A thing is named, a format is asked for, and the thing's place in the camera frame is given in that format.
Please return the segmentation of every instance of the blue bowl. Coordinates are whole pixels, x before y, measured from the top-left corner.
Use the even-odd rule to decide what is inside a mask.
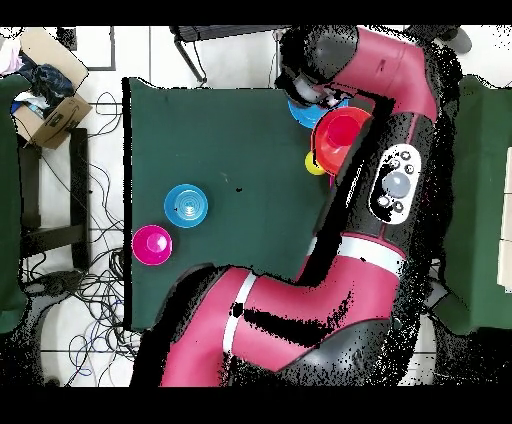
[[[293,102],[288,100],[288,107],[290,108],[290,112],[292,116],[295,118],[299,124],[305,126],[306,128],[313,129],[316,123],[320,120],[322,116],[324,116],[329,110],[337,109],[339,107],[348,106],[348,99],[342,100],[338,105],[333,107],[332,109],[324,109],[318,107],[317,105],[309,106],[307,108],[301,108],[296,106]]]
[[[205,194],[192,184],[180,184],[165,197],[167,219],[180,228],[192,228],[203,222],[208,212]]]

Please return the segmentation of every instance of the green tabletop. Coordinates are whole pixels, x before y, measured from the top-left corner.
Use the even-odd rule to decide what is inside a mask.
[[[130,80],[132,229],[158,224],[173,238],[158,267],[133,259],[132,327],[151,327],[176,279],[195,264],[253,267],[294,278],[304,259],[327,177],[304,167],[310,130],[278,90],[160,90]],[[461,82],[453,176],[454,212],[445,240],[452,294],[435,312],[466,334],[512,328],[512,295],[496,283],[506,149],[512,145],[512,92]],[[205,221],[179,229],[165,217],[168,191],[199,186]]]
[[[132,230],[156,224],[172,237],[163,265],[132,266],[132,328],[151,327],[172,284],[205,262],[296,277],[329,190],[306,171],[311,130],[273,89],[155,89],[130,80]],[[173,226],[164,199],[190,183],[208,198],[197,227]]]
[[[21,75],[0,77],[0,334],[12,330],[19,323],[27,301],[18,283],[21,187],[18,141],[11,104],[19,93],[28,88],[29,82]]]
[[[512,294],[497,284],[512,89],[486,88],[473,76],[464,77],[460,87],[454,210],[444,243],[445,278],[453,294],[435,312],[456,334],[512,329]]]

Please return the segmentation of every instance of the yellow bowl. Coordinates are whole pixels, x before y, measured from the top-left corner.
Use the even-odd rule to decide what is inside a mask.
[[[313,175],[325,174],[325,170],[320,165],[315,163],[315,161],[313,160],[313,152],[309,152],[306,155],[306,160],[304,161],[304,163],[306,165],[306,169],[308,170],[308,172],[310,174],[313,174]]]

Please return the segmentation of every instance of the magenta bowl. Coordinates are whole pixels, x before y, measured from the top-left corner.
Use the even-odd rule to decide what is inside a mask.
[[[144,265],[161,265],[171,256],[171,236],[158,225],[146,225],[133,235],[132,251]]]

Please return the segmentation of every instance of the white floor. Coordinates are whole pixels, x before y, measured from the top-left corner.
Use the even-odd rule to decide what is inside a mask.
[[[394,29],[402,29],[402,25],[390,25]],[[465,74],[478,74],[495,86],[504,86],[512,80],[512,35],[510,27],[496,26],[464,26],[473,41],[473,49],[460,62]],[[75,53],[89,67],[109,67],[110,38],[108,27],[78,27],[78,50]],[[186,45],[190,57],[196,62],[191,44]],[[275,53],[275,43],[271,33],[244,35],[220,40],[197,43],[197,50],[203,68],[208,76],[208,85],[212,88],[236,87],[267,87],[271,63]],[[152,84],[162,87],[195,87],[197,82],[173,44],[173,36],[168,27],[115,27],[115,71],[91,71],[78,89],[78,93],[88,102],[98,103],[94,110],[84,119],[81,127],[89,134],[98,132],[113,114],[121,112],[121,78],[141,77]],[[104,92],[108,95],[98,98]],[[123,129],[119,125],[110,134],[90,140],[90,162],[103,168],[111,179],[111,193],[108,208],[112,215],[123,218]],[[69,184],[69,162],[61,160],[67,155],[67,143],[56,151],[45,150],[44,156],[57,175]],[[100,171],[91,168],[91,174],[106,187],[107,179]],[[69,195],[61,183],[41,162],[40,205],[43,226],[59,226],[69,224]],[[93,228],[107,228],[111,224],[101,206],[102,194],[99,186],[91,181],[91,208],[98,224],[92,222]],[[91,240],[100,234],[98,229],[91,230]],[[120,231],[108,231],[106,238],[110,247],[121,247],[123,236]],[[102,240],[93,243],[93,256],[105,250]],[[41,257],[30,258],[30,266]],[[95,272],[106,269],[106,260],[95,266]],[[56,270],[72,269],[69,248],[56,249],[48,253],[47,261],[38,271],[47,273]],[[70,361],[70,341],[77,334],[83,334],[93,321],[83,303],[76,299],[68,299],[54,307],[45,322],[42,336],[42,359],[44,372],[48,376],[56,376],[65,383],[75,373],[76,367]],[[71,345],[72,355],[82,347],[80,341]],[[428,319],[423,321],[416,346],[416,354],[412,359],[409,372],[402,381],[403,385],[426,383],[432,378],[432,367],[435,360],[435,343],[433,330]],[[129,384],[132,363],[124,358],[113,362],[111,352],[94,352],[89,354],[90,361],[73,381],[73,386],[97,386],[100,373],[110,366],[110,375],[101,380],[101,386],[126,386]],[[83,354],[75,361],[81,363]]]

